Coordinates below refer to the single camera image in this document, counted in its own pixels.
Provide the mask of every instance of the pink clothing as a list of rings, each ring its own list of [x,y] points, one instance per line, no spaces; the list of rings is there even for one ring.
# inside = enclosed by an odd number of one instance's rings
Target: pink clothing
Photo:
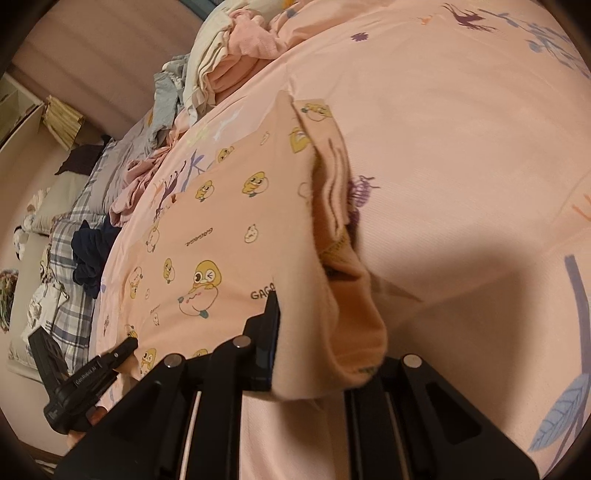
[[[156,175],[156,172],[168,156],[168,152],[176,142],[189,129],[189,117],[185,110],[181,111],[174,121],[173,128],[166,137],[166,145],[152,152],[142,160],[132,160],[123,174],[123,191],[115,199],[109,208],[111,225],[123,227],[129,221],[139,199]]]

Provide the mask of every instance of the curtain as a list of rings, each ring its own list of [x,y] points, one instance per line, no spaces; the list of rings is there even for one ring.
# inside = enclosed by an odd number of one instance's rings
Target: curtain
[[[189,53],[202,21],[178,0],[60,0],[29,33],[9,73],[115,138],[152,107],[154,73]]]

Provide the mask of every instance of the metal screw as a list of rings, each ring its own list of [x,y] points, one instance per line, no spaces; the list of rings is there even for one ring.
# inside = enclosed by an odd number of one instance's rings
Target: metal screw
[[[178,367],[183,362],[183,357],[178,353],[171,353],[164,357],[164,365],[168,368]]]
[[[410,368],[418,368],[423,364],[423,359],[421,359],[421,357],[418,355],[414,355],[413,353],[406,355],[402,361],[404,362],[404,365]]]
[[[246,348],[251,344],[251,338],[246,335],[239,335],[232,340],[232,343],[236,348]]]

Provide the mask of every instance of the pink bedsheet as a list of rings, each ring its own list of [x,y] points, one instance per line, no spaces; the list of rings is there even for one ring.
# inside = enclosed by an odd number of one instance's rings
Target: pink bedsheet
[[[298,15],[359,4],[314,0]],[[348,150],[356,249],[390,354],[425,357],[543,475],[591,408],[589,70],[529,0],[365,5],[207,114],[152,185],[176,175],[183,191],[256,130],[279,90],[323,98]],[[99,335],[98,350],[115,343],[118,269],[154,220],[155,188],[105,268],[99,331],[107,319],[115,326]],[[118,390],[110,395],[117,400]],[[555,409],[565,398],[569,408]],[[323,402],[286,419],[278,404],[249,399],[241,478],[344,478],[346,446],[333,428],[340,417]]]

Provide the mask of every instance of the dark brown fabric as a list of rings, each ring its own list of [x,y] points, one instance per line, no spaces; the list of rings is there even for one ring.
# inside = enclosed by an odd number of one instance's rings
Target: dark brown fabric
[[[56,175],[64,173],[65,171],[72,171],[74,173],[90,176],[92,169],[95,167],[96,162],[103,153],[105,145],[110,140],[110,137],[104,135],[102,139],[105,142],[103,145],[81,145],[72,150],[67,160],[61,164]]]

